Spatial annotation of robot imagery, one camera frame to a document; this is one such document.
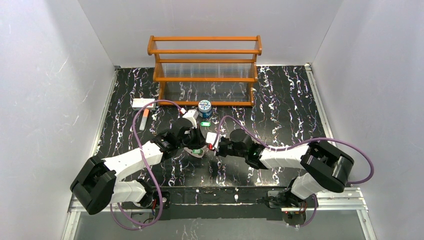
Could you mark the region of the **large silver carabiner keyring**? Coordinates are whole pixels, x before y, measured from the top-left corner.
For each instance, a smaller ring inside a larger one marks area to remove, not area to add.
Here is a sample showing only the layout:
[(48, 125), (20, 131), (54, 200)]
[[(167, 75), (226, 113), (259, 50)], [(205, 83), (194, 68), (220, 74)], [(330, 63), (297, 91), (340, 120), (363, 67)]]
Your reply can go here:
[(199, 149), (190, 149), (188, 147), (185, 147), (183, 150), (186, 151), (189, 155), (198, 159), (201, 159), (209, 151), (207, 146), (204, 146)]

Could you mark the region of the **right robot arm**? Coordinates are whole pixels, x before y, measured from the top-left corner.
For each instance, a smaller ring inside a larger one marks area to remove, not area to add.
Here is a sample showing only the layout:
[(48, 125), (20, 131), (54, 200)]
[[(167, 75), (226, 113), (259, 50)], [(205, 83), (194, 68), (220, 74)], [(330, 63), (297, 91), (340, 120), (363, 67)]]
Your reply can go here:
[(323, 190), (341, 193), (354, 166), (352, 157), (319, 138), (312, 138), (305, 145), (265, 147), (239, 128), (233, 130), (228, 138), (216, 137), (209, 132), (206, 141), (216, 155), (243, 158), (253, 169), (304, 169), (306, 173), (288, 185), (282, 195), (284, 200), (300, 202)]

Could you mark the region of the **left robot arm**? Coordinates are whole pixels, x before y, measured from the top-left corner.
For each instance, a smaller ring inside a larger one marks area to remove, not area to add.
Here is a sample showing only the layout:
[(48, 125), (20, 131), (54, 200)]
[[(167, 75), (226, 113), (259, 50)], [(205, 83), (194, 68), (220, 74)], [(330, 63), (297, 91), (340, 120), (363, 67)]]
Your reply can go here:
[(195, 120), (181, 117), (170, 129), (161, 131), (142, 147), (103, 159), (94, 155), (85, 162), (71, 183), (70, 191), (89, 215), (114, 203), (148, 206), (159, 197), (158, 190), (144, 180), (125, 181), (125, 178), (173, 158), (181, 149), (204, 149), (207, 143), (199, 128)]

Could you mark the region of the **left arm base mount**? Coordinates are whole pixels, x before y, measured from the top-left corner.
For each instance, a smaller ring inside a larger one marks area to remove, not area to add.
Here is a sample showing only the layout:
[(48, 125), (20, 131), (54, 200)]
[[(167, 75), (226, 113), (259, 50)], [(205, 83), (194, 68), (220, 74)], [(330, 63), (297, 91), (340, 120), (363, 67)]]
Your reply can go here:
[(160, 203), (162, 203), (163, 209), (168, 209), (170, 207), (171, 193), (169, 191), (162, 191), (162, 197), (159, 197), (157, 191), (152, 193), (147, 193), (139, 202), (124, 202), (121, 204), (122, 208), (127, 209), (154, 209), (158, 210), (160, 208)]

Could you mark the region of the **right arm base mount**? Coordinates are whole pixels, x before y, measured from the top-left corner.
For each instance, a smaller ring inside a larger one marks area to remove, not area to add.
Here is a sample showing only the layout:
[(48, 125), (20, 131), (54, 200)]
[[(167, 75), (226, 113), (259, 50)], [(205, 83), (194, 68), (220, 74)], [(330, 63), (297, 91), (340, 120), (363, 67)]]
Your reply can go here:
[(270, 209), (292, 208), (294, 212), (302, 212), (308, 208), (315, 207), (315, 200), (312, 196), (306, 199), (300, 199), (295, 195), (267, 195), (257, 200), (257, 203), (265, 204)]

